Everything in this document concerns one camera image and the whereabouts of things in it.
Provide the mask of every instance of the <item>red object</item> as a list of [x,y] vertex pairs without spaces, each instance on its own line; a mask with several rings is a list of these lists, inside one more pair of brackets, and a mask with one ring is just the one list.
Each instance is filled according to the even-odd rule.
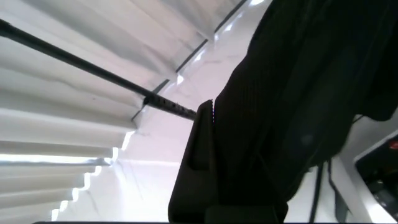
[[390,149],[398,149],[398,141],[390,141]]

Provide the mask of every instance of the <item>metal rod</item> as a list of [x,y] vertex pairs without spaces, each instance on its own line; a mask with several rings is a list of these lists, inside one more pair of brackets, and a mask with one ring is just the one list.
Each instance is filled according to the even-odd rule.
[[10,40],[13,40],[22,45],[35,49],[39,52],[42,52],[50,57],[61,60],[69,65],[72,65],[76,68],[79,68],[83,71],[86,71],[90,74],[100,77],[106,81],[109,81],[113,84],[131,90],[134,93],[143,95],[145,96],[144,104],[147,106],[151,106],[159,110],[166,111],[168,113],[172,113],[174,115],[187,118],[190,120],[195,119],[196,115],[195,111],[184,108],[183,106],[180,106],[174,103],[173,101],[170,101],[162,96],[159,96],[156,93],[153,93],[101,67],[98,67],[90,62],[87,62],[86,60],[83,60],[65,50],[62,50],[59,47],[47,43],[46,41],[41,40],[33,35],[30,35],[24,32],[23,30],[20,30],[12,26],[10,23],[2,19],[0,19],[0,36],[6,37]]

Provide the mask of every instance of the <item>black pole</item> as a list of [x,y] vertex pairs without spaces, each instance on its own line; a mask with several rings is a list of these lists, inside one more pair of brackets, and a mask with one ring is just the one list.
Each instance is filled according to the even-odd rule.
[[22,45],[35,49],[39,52],[42,52],[50,57],[61,60],[69,65],[72,65],[76,68],[79,68],[83,71],[91,73],[97,77],[100,77],[106,81],[109,81],[113,84],[126,88],[128,90],[133,91],[134,93],[138,93],[140,95],[145,96],[144,104],[157,108],[162,111],[166,111],[168,113],[172,113],[174,115],[187,118],[190,120],[195,119],[196,112],[183,106],[180,106],[173,101],[170,101],[162,96],[159,96],[156,93],[153,93],[139,85],[136,85],[128,80],[125,80],[101,67],[98,67],[86,60],[83,60],[65,50],[60,49],[50,43],[47,43],[33,35],[30,35],[23,30],[20,30],[10,23],[0,19],[0,36],[6,37],[10,40],[18,42]]

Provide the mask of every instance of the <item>white curtain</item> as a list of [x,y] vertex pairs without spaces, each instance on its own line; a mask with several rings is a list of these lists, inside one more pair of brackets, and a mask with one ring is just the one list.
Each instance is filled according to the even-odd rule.
[[[2,0],[0,19],[153,90],[240,0]],[[0,223],[55,220],[111,166],[142,96],[0,37]]]

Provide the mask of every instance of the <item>white floor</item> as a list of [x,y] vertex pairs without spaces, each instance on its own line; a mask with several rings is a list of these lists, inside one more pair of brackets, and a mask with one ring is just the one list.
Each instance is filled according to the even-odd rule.
[[[226,24],[216,41],[195,56],[180,83],[163,95],[191,109],[214,99],[246,53],[250,38],[270,0],[253,0]],[[152,108],[137,121],[139,130],[116,165],[92,178],[91,188],[60,212],[59,221],[166,222],[167,205],[177,176],[192,122]],[[312,205],[316,169],[309,173],[289,202],[285,222],[307,222]],[[336,222],[333,191],[324,182],[316,222]]]

